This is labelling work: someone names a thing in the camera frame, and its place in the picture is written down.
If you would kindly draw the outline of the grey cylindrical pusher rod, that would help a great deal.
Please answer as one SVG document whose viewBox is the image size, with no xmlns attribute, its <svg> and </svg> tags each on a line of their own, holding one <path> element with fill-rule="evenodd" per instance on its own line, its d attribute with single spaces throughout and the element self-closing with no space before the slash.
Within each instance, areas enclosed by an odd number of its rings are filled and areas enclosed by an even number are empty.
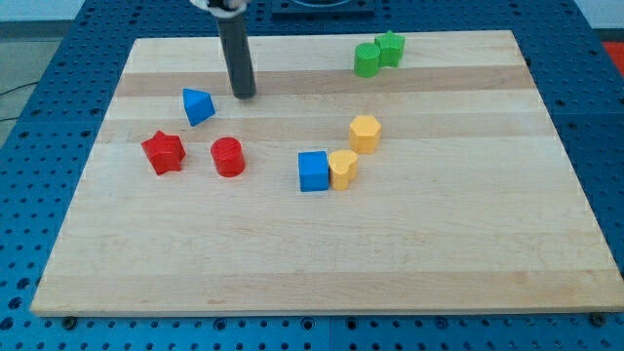
<svg viewBox="0 0 624 351">
<path fill-rule="evenodd" d="M 244 18 L 218 18 L 216 23 L 232 93 L 238 99 L 253 98 L 256 84 Z"/>
</svg>

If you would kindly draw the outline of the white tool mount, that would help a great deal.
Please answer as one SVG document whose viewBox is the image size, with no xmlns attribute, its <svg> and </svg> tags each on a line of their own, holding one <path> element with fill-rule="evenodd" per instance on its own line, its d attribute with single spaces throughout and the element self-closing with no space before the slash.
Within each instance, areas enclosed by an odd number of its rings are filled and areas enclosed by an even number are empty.
<svg viewBox="0 0 624 351">
<path fill-rule="evenodd" d="M 218 19 L 231 19 L 243 14 L 252 0 L 189 0 L 189 2 Z"/>
</svg>

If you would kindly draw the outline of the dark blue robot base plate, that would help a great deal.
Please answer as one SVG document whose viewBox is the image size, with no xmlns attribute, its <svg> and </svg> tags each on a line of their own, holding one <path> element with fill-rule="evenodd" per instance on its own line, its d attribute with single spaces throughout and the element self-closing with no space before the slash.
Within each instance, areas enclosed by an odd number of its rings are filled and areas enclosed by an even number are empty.
<svg viewBox="0 0 624 351">
<path fill-rule="evenodd" d="M 272 0 L 271 15 L 277 18 L 325 15 L 372 15 L 374 0 Z"/>
</svg>

